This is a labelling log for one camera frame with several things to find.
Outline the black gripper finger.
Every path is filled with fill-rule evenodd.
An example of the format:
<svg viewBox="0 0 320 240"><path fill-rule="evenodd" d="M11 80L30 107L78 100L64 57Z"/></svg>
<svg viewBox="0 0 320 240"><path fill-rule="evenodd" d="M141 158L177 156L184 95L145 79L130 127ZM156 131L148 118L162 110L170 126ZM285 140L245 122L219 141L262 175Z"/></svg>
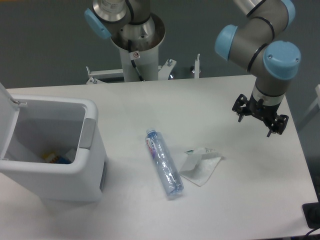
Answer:
<svg viewBox="0 0 320 240"><path fill-rule="evenodd" d="M284 130L286 129L289 117L287 115L281 114L268 117L265 120L265 125L268 127L269 131L267 133L267 137L270 137L271 134L282 135Z"/></svg>
<svg viewBox="0 0 320 240"><path fill-rule="evenodd" d="M238 116L238 122L240 123L245 116L250 115L250 109L247 107L248 99L244 94L240 94L236 99L232 111Z"/></svg>

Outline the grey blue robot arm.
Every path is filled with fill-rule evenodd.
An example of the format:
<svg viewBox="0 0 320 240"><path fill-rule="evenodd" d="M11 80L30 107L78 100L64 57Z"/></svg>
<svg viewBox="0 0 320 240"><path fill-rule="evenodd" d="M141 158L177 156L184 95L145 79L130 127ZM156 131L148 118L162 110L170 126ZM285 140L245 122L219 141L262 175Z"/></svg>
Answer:
<svg viewBox="0 0 320 240"><path fill-rule="evenodd" d="M241 94L232 110L240 119L252 116L262 121L269 134L282 134L288 116L278 108L296 76L300 50L291 42L276 40L292 23L296 10L290 0L238 0L246 15L244 27L225 26L218 34L214 50L255 76L250 97ZM100 38L111 39L120 52L124 80L157 81L159 46L165 38L163 21L151 12L148 0L95 0L84 18Z"/></svg>

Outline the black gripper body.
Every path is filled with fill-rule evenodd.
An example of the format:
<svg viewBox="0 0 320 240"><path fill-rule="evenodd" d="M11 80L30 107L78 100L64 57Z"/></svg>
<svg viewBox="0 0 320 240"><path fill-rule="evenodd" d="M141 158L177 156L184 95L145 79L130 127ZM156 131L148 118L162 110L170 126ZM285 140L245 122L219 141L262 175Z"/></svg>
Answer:
<svg viewBox="0 0 320 240"><path fill-rule="evenodd" d="M281 123L282 116L277 110L282 102L282 96L267 96L261 93L252 93L249 100L251 115L264 123Z"/></svg>

